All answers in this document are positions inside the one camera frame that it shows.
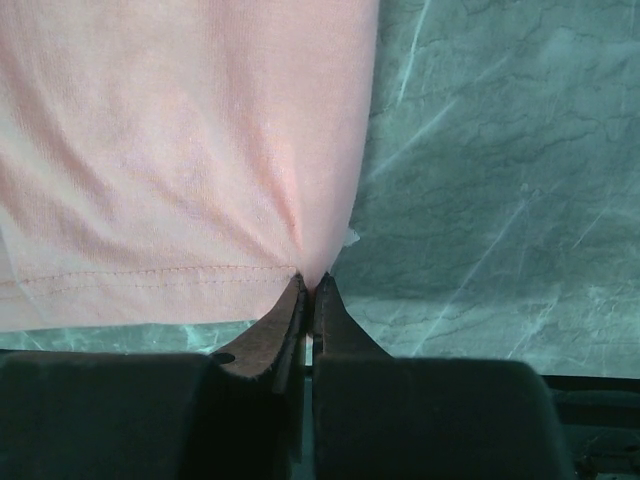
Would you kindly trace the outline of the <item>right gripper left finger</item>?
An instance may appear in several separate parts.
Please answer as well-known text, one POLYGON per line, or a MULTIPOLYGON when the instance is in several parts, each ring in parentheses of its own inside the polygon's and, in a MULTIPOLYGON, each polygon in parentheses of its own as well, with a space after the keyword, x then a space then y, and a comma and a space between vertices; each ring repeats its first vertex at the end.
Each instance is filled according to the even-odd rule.
POLYGON ((5 479, 287 479, 302 450, 305 310, 274 307, 204 354, 5 350, 5 479))

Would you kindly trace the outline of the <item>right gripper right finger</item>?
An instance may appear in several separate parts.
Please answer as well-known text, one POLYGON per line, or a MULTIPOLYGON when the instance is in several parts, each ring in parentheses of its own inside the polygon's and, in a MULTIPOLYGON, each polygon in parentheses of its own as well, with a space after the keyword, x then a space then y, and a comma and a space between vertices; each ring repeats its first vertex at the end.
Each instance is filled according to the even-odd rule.
POLYGON ((319 479, 571 479, 542 378, 517 361, 396 358, 316 292, 312 408, 319 479))

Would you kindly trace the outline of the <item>salmon pink t shirt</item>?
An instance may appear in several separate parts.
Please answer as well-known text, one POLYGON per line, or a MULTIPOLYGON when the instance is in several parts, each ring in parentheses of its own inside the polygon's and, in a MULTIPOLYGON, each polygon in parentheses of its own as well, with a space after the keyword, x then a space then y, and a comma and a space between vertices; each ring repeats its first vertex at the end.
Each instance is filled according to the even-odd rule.
POLYGON ((5 1, 1 328, 262 317, 341 251, 375 1, 5 1))

